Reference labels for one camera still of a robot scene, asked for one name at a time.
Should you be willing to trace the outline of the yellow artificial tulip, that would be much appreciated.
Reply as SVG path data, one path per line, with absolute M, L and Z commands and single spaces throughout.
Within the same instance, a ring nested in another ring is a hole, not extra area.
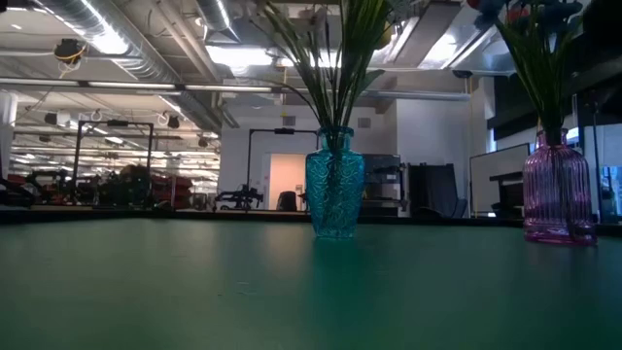
M 384 69 L 369 70 L 375 51 L 391 42 L 391 25 L 384 19 L 370 24 L 352 24 L 343 30 L 342 56 L 335 105 L 335 124 L 348 127 L 355 103 L 361 94 L 384 73 Z

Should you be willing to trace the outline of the blue artificial flower bunch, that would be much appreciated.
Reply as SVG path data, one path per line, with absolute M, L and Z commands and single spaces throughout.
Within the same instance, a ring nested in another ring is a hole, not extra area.
M 570 43 L 583 21 L 582 9 L 577 0 L 538 0 L 531 7 L 535 16 L 536 109 L 549 146 L 562 143 L 567 58 Z
M 510 41 L 509 36 L 511 35 L 511 32 L 506 31 L 507 11 L 515 4 L 525 3 L 526 5 L 533 5 L 537 1 L 538 0 L 487 0 L 484 11 L 478 11 L 479 17 L 476 20 L 476 25 L 478 27 L 484 27 L 486 25 L 496 27 L 510 53 L 511 47 L 508 43 Z

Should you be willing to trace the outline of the teal embossed glass vase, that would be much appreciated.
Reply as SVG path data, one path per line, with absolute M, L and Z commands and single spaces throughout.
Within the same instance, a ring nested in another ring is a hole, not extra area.
M 350 127 L 319 130 L 320 149 L 305 159 L 305 201 L 320 238 L 354 236 L 363 201 L 364 157 L 351 150 Z

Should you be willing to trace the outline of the purple ribbed glass vase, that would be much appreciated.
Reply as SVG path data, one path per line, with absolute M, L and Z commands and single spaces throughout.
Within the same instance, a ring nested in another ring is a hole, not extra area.
M 595 246 L 589 166 L 567 145 L 564 128 L 536 135 L 523 168 L 524 237 L 528 241 Z

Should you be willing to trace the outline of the black equipment cabinet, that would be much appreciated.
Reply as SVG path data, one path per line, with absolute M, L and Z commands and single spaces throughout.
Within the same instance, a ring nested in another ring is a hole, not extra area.
M 398 155 L 363 154 L 364 179 L 361 217 L 397 217 L 404 199 L 404 164 Z

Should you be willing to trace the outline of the green table mat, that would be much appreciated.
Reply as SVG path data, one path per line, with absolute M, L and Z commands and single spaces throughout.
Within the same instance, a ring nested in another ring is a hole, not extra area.
M 111 220 L 0 228 L 0 350 L 622 350 L 622 239 Z

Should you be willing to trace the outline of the black panel chair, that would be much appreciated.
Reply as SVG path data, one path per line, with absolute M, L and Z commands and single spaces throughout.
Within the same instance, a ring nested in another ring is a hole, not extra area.
M 408 164 L 408 200 L 411 218 L 460 219 L 467 201 L 458 197 L 454 165 Z

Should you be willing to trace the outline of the red storage bins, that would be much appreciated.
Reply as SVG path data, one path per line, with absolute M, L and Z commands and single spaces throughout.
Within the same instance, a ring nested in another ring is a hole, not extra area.
M 191 179 L 182 176 L 151 176 L 152 207 L 167 207 L 175 210 L 190 209 L 192 198 Z

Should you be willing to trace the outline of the white whiteboard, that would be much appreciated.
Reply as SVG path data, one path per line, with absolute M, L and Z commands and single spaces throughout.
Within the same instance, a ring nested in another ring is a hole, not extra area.
M 492 177 L 521 172 L 530 155 L 530 145 L 520 144 L 469 159 L 470 213 L 491 212 L 500 201 L 499 181 Z

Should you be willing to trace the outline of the long ceiling light strip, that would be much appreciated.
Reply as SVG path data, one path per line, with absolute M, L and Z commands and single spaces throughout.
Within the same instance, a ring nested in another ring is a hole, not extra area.
M 210 91 L 210 92 L 244 92 L 244 93 L 280 93 L 279 87 L 265 86 L 230 86 L 230 85 L 187 85 L 162 83 L 130 83 L 104 82 L 84 80 L 36 79 L 0 77 L 0 84 L 21 87 L 51 88 L 107 88 L 150 91 Z

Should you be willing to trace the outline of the black overhead beam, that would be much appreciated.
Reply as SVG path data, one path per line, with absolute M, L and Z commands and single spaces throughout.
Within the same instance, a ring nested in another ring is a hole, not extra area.
M 581 34 L 565 60 L 563 111 L 577 98 L 581 126 L 622 123 L 622 37 Z M 519 78 L 496 77 L 495 114 L 487 122 L 497 141 L 536 126 L 536 110 Z

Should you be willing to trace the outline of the white pillar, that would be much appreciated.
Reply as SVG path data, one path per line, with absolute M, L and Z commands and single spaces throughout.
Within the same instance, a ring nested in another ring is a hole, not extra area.
M 17 95 L 0 91 L 0 177 L 9 172 L 10 153 L 17 119 Z

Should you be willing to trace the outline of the black metal rig frame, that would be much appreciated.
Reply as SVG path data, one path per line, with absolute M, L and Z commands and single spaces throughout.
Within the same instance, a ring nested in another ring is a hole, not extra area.
M 109 128 L 129 127 L 131 125 L 146 126 L 149 129 L 146 168 L 147 168 L 148 178 L 151 178 L 152 147 L 153 147 L 153 140 L 154 140 L 154 134 L 155 134 L 155 125 L 152 122 L 129 122 L 129 121 L 122 121 L 122 120 L 109 120 L 106 122 L 78 121 L 78 132 L 77 132 L 75 154 L 74 154 L 73 174 L 72 174 L 72 180 L 70 182 L 70 185 L 71 185 L 70 200 L 74 206 L 78 205 L 78 199 L 77 199 L 77 188 L 78 188 L 77 181 L 78 181 L 78 173 L 79 173 L 78 166 L 80 162 L 82 139 L 85 137 L 83 135 L 83 127 L 86 124 L 92 124 L 92 125 L 106 124 Z
M 318 149 L 316 130 L 252 128 L 248 137 L 247 184 L 263 194 L 262 210 L 277 209 L 283 192 L 305 190 L 305 157 Z

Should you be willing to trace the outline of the silver ribbed air duct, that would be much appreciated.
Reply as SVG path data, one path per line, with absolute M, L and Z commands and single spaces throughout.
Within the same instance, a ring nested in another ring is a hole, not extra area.
M 142 83 L 179 84 L 181 76 L 112 0 L 34 0 L 92 47 L 130 59 L 117 65 Z

